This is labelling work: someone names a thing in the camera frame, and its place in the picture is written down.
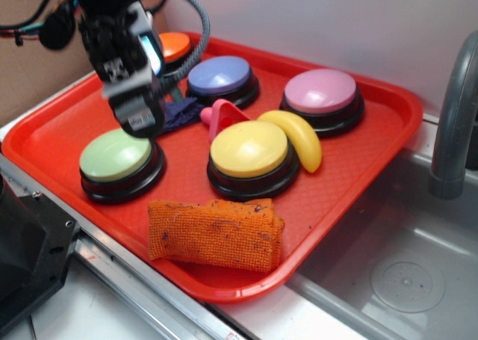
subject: sink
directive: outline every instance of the sink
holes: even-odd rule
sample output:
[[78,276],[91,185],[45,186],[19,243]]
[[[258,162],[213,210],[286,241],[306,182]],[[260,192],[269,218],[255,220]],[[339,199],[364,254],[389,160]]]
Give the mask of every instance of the sink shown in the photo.
[[478,177],[439,200],[430,164],[403,150],[288,286],[368,339],[475,339]]

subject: yellow button top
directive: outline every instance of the yellow button top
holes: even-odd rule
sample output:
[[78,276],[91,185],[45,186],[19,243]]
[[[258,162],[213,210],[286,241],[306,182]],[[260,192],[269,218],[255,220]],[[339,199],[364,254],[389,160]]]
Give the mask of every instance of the yellow button top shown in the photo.
[[284,131],[263,121],[235,123],[219,133],[211,144],[214,166],[235,178],[252,178],[275,170],[287,153]]

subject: pink button top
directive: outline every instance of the pink button top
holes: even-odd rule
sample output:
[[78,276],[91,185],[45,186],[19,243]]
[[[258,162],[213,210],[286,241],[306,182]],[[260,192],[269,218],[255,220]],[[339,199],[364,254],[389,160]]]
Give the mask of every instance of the pink button top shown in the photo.
[[336,69],[313,69],[292,78],[285,86],[288,104],[305,114],[328,114],[350,104],[356,82]]

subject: gray cable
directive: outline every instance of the gray cable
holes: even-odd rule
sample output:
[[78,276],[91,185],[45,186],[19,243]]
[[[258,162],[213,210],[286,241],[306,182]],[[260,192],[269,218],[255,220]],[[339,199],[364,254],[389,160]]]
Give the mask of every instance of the gray cable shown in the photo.
[[199,16],[201,17],[202,36],[198,44],[194,48],[194,50],[191,52],[191,54],[186,59],[186,61],[181,65],[178,71],[175,72],[171,78],[162,80],[164,94],[169,93],[172,90],[172,88],[176,84],[178,84],[178,82],[180,82],[183,78],[187,76],[187,74],[194,67],[194,65],[196,65],[199,62],[201,55],[205,51],[209,42],[211,26],[209,23],[208,13],[206,12],[205,8],[201,5],[201,3],[198,0],[186,0],[186,1],[189,2],[196,9]]

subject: pink plastic object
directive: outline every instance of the pink plastic object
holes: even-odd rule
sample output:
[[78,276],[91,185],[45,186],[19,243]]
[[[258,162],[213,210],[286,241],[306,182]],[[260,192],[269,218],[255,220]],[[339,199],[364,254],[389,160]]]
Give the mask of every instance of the pink plastic object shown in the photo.
[[356,82],[336,69],[312,69],[292,78],[285,86],[288,104],[305,114],[328,114],[353,101]]
[[229,126],[248,120],[250,118],[244,112],[225,99],[218,99],[212,107],[206,107],[201,111],[201,121],[209,125],[209,142]]

